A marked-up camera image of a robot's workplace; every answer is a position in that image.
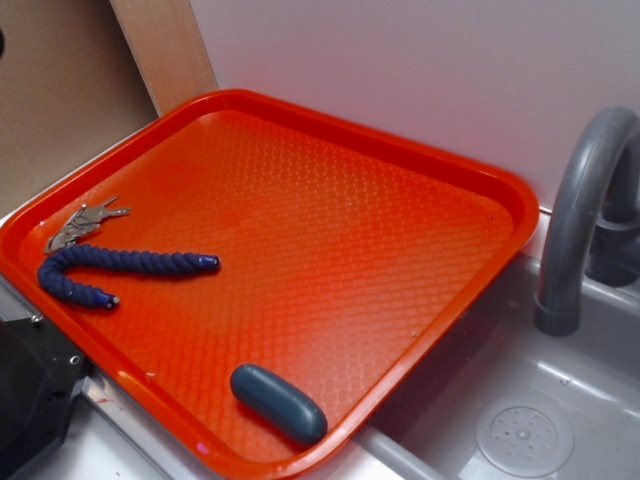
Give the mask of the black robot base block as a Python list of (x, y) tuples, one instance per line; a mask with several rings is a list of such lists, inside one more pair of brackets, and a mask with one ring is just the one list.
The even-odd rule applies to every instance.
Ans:
[(21, 479), (65, 442), (88, 360), (48, 318), (1, 323), (1, 477)]

